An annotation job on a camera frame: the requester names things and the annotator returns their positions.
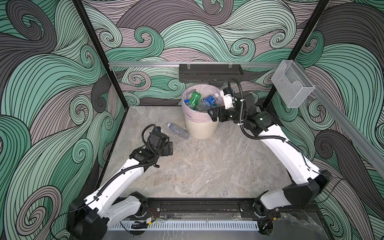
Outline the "clear bottle white cap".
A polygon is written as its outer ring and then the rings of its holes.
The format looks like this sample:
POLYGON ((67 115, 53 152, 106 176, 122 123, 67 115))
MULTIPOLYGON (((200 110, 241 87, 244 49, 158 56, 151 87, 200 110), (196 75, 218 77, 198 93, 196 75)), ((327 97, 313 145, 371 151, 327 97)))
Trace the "clear bottle white cap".
POLYGON ((190 134, 186 130, 181 128, 180 126, 173 124, 173 123, 168 123, 167 126, 170 129, 170 131, 172 131, 174 134, 180 136, 181 138, 183 138, 185 140, 188 140, 190 138, 190 134))

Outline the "green bottle yellow cap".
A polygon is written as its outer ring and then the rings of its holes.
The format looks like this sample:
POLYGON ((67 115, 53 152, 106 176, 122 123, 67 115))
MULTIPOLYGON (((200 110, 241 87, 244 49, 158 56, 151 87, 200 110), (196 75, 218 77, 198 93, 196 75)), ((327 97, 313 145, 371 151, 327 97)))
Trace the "green bottle yellow cap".
POLYGON ((193 92, 189 98, 189 107, 194 110, 198 105, 200 99, 201 99, 201 94, 198 92, 193 92))

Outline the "clear bottle blue striped label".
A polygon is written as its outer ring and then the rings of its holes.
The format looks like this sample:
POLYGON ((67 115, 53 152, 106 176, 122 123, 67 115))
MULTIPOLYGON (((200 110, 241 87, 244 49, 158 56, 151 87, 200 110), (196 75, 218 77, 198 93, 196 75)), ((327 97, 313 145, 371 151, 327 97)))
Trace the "clear bottle blue striped label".
POLYGON ((184 103, 185 103, 185 105, 188 107, 188 108, 190 108, 190 109, 192 109, 192 104, 191 104, 191 101, 190 100, 184 100, 184 103))

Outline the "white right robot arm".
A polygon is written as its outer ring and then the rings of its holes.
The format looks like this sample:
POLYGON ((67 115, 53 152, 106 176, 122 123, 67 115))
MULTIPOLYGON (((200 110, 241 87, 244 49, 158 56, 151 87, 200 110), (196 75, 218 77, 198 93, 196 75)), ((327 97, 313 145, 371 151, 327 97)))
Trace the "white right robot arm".
POLYGON ((221 94, 224 106, 211 108, 208 111, 211 119, 232 121, 247 138, 263 142, 288 171, 292 181, 282 189, 266 191, 256 197, 255 214, 265 220, 277 217, 277 209, 281 207, 306 207, 330 183, 331 173, 309 161, 281 127, 273 123, 269 113, 257 110, 251 95, 243 91, 238 80, 229 79, 221 94))

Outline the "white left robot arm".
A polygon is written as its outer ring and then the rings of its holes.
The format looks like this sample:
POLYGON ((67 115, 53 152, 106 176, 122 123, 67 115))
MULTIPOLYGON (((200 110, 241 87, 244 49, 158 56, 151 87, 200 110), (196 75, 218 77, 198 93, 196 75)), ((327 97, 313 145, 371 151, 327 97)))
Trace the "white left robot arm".
POLYGON ((108 229, 129 216, 143 216, 148 199, 138 192, 116 203, 123 191, 149 167, 157 166, 160 157, 173 155, 173 144, 154 124, 144 145, 133 150, 129 158, 108 181, 83 200, 76 199, 67 213, 66 230, 77 240, 101 240, 108 229))

